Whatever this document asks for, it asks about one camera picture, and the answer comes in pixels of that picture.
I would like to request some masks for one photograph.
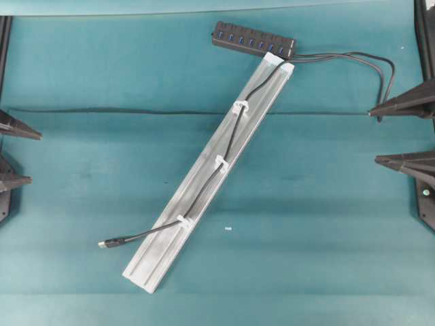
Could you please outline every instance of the small white object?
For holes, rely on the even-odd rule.
[[[185,230],[190,230],[193,225],[193,220],[191,220],[189,217],[185,219],[183,215],[178,215],[177,220],[181,222],[181,227]]]
[[[247,101],[235,101],[232,105],[232,112],[239,115],[242,107],[245,107],[243,112],[247,112],[247,110],[249,110],[249,104],[247,104]]]
[[[426,10],[430,10],[435,6],[435,0],[426,0]]]
[[[220,169],[221,173],[225,173],[226,171],[228,171],[229,164],[227,161],[224,160],[224,158],[221,155],[216,156],[215,162],[216,162],[215,168],[218,168],[218,166],[222,164],[222,167]]]

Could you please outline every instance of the table surface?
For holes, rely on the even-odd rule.
[[[379,77],[354,62],[296,66],[155,294],[121,276],[139,242],[97,246],[152,226],[259,64],[211,45],[216,21],[391,58],[393,95],[421,82],[412,1],[318,2],[14,19],[1,108],[43,140],[3,138],[33,184],[0,225],[0,324],[433,324],[434,233],[373,161],[431,149],[432,123],[364,115]]]

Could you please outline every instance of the black wire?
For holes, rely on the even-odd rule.
[[[383,58],[383,57],[379,57],[379,56],[373,56],[372,54],[366,54],[363,52],[348,52],[348,53],[344,53],[344,54],[337,54],[337,53],[325,53],[325,54],[299,54],[299,55],[295,55],[295,57],[307,57],[307,58],[311,58],[314,57],[313,59],[292,59],[292,60],[285,60],[282,61],[281,63],[279,63],[279,65],[277,65],[273,71],[267,76],[267,78],[258,86],[256,86],[253,90],[251,90],[248,95],[245,98],[245,101],[248,101],[257,91],[259,91],[259,89],[261,89],[262,87],[264,87],[264,85],[266,85],[269,80],[271,80],[271,78],[273,77],[273,75],[278,71],[278,69],[283,66],[286,63],[309,63],[309,62],[319,62],[319,61],[325,61],[325,60],[331,60],[334,58],[347,58],[349,60],[354,60],[354,61],[358,61],[360,63],[363,63],[365,65],[368,65],[369,67],[372,67],[374,70],[376,70],[376,72],[380,75],[381,77],[381,85],[380,85],[380,90],[379,90],[379,95],[378,95],[378,104],[380,104],[382,102],[382,93],[383,93],[383,84],[384,84],[384,75],[382,70],[375,64],[368,62],[364,59],[361,58],[357,58],[353,55],[359,55],[359,56],[367,56],[369,58],[373,58],[373,59],[377,59],[377,60],[382,60],[385,61],[387,63],[390,64],[391,66],[391,77],[389,80],[389,85],[387,87],[387,90],[385,91],[385,96],[383,98],[383,101],[386,101],[388,98],[388,95],[391,91],[392,88],[392,83],[394,80],[394,75],[395,75],[395,66],[394,63],[387,59],[387,58]],[[243,106],[239,112],[239,115],[237,117],[236,123],[234,125],[234,128],[232,129],[232,133],[230,136],[230,139],[228,141],[228,145],[226,148],[226,152],[224,155],[224,160],[227,161],[228,156],[230,154],[230,150],[232,147],[232,143],[234,141],[235,138],[235,134],[237,133],[237,129],[239,127],[240,121],[241,121],[241,117],[243,116],[243,112],[245,110],[245,107]],[[201,189],[199,190],[198,194],[196,195],[195,199],[193,200],[192,204],[189,206],[188,210],[186,211],[186,213],[184,214],[184,217],[187,217],[191,212],[192,209],[195,207],[196,203],[198,202],[199,198],[203,195],[204,191],[207,189],[207,187],[209,186],[210,182],[214,179],[214,177],[219,173],[220,169],[223,167],[223,164],[221,163],[210,175],[210,177],[204,182],[203,186],[201,187]],[[174,221],[165,225],[162,225],[160,227],[154,228],[154,229],[150,229],[148,231],[145,231],[143,233],[140,234],[136,234],[134,236],[128,236],[128,237],[123,237],[123,238],[119,238],[124,240],[125,242],[130,242],[133,240],[136,240],[138,238],[143,238],[144,236],[147,236],[148,234],[154,233],[154,232],[158,232],[161,230],[164,230],[166,228],[170,228],[174,225],[177,225],[178,223],[180,223],[181,221]]]
[[[319,56],[322,57],[322,56],[330,56],[330,55],[331,55],[331,53],[318,53],[318,54],[295,54],[294,56],[295,56],[295,58],[296,57],[299,57],[299,58],[304,58],[304,57],[308,58],[308,57],[313,57],[313,56],[314,57],[319,57]],[[383,97],[383,102],[386,102],[388,100],[388,96],[389,96],[389,93],[391,92],[391,88],[393,86],[394,78],[396,76],[396,66],[395,66],[394,62],[391,61],[390,59],[384,58],[382,56],[375,56],[373,54],[369,54],[369,53],[365,53],[365,52],[358,52],[358,51],[346,52],[346,53],[344,53],[344,55],[366,56],[368,58],[372,58],[372,59],[375,59],[375,60],[384,61],[384,62],[386,62],[386,63],[388,63],[390,65],[390,67],[391,67],[391,77],[389,79],[388,87],[387,87],[387,90],[385,91],[385,95]]]
[[[381,78],[381,84],[379,86],[379,92],[378,92],[378,99],[377,104],[382,103],[382,93],[383,93],[383,85],[385,83],[385,78],[383,75],[383,72],[379,66],[375,65],[374,63],[368,62],[367,60],[357,58],[355,56],[349,55],[349,54],[339,54],[339,53],[321,53],[321,54],[295,54],[295,57],[314,57],[313,59],[293,59],[292,63],[311,63],[311,62],[319,62],[319,61],[325,61],[325,60],[332,60],[335,58],[346,58],[349,60],[358,61],[364,65],[367,65],[369,67],[372,67],[376,72],[379,74]]]
[[[283,66],[286,63],[290,63],[289,60],[285,60],[279,63],[279,65],[277,65],[273,71],[267,76],[267,78],[257,87],[255,87],[253,90],[251,90],[248,95],[245,97],[245,101],[248,101],[257,91],[259,91],[262,87],[264,87],[264,85],[267,84],[267,82],[269,80],[271,80],[271,78],[273,77],[274,74],[276,74],[276,72],[278,71],[279,68],[281,68],[281,66]],[[234,142],[234,138],[235,135],[237,133],[237,129],[239,128],[239,124],[241,121],[241,118],[243,117],[243,113],[245,112],[245,106],[241,107],[241,110],[239,112],[239,115],[237,116],[237,120],[236,123],[234,124],[234,128],[232,129],[231,135],[230,135],[230,139],[228,141],[228,145],[226,147],[226,151],[225,151],[225,155],[224,155],[224,160],[227,161],[228,157],[230,155],[230,150],[232,147],[232,143]],[[199,190],[198,194],[196,195],[195,199],[193,200],[192,204],[190,204],[188,210],[184,213],[183,217],[187,217],[191,212],[192,209],[195,207],[196,203],[198,202],[198,200],[201,198],[201,196],[203,195],[204,191],[207,189],[207,187],[209,186],[210,182],[215,178],[215,176],[219,173],[220,169],[223,167],[223,164],[221,163],[214,171],[213,173],[211,173],[210,177],[204,182],[203,186],[201,187],[201,189]],[[174,225],[177,225],[178,223],[180,223],[181,221],[177,220],[162,226],[159,226],[157,228],[153,228],[150,229],[148,231],[145,231],[143,233],[139,233],[136,234],[134,236],[128,236],[128,237],[124,237],[122,238],[125,242],[130,242],[139,238],[143,238],[144,236],[147,236],[148,234],[157,232],[157,231],[161,231],[164,230],[166,228],[170,228]]]

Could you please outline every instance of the plastic clip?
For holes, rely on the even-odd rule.
[[[224,158],[221,155],[216,156],[216,165],[215,168],[218,168],[220,164],[222,164],[222,167],[220,168],[220,172],[221,173],[225,173],[226,171],[228,171],[228,162],[224,160]]]
[[[245,109],[243,110],[244,113],[249,110],[249,104],[247,104],[247,101],[235,101],[232,105],[232,112],[239,115],[242,107],[245,107]]]
[[[190,219],[189,217],[185,219],[183,215],[178,215],[177,220],[181,222],[180,226],[185,230],[190,230],[193,226],[193,220]]]

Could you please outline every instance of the metal bar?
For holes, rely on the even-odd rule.
[[[280,62],[282,62],[282,59],[279,57],[271,53],[266,54],[237,100],[243,101],[248,93],[263,82]],[[237,128],[237,133],[234,136],[234,142],[227,159],[228,170],[223,173],[218,173],[216,177],[211,180],[209,186],[191,210],[190,215],[185,217],[191,219],[192,227],[183,228],[182,225],[177,225],[150,234],[142,242],[142,245],[137,250],[131,262],[127,265],[122,274],[124,277],[130,279],[133,283],[149,293],[153,293],[156,290],[158,284],[184,246],[184,243],[201,219],[206,208],[209,206],[216,191],[231,171],[231,168],[234,166],[241,152],[245,149],[252,134],[256,131],[263,117],[290,78],[292,71],[293,65],[290,63],[281,66],[267,85],[259,89],[259,91],[250,98],[249,109],[243,114],[239,127]],[[224,155],[236,120],[237,114],[233,113],[232,109],[230,109],[185,179],[181,182],[178,190],[155,222],[153,228],[176,221],[178,215],[183,215],[186,212],[204,182],[216,169],[216,157],[218,155]]]
[[[7,56],[7,46],[9,45],[9,36],[11,32],[11,16],[2,16],[0,17],[0,95],[3,89],[3,79],[5,75],[5,66],[6,66],[6,56]]]

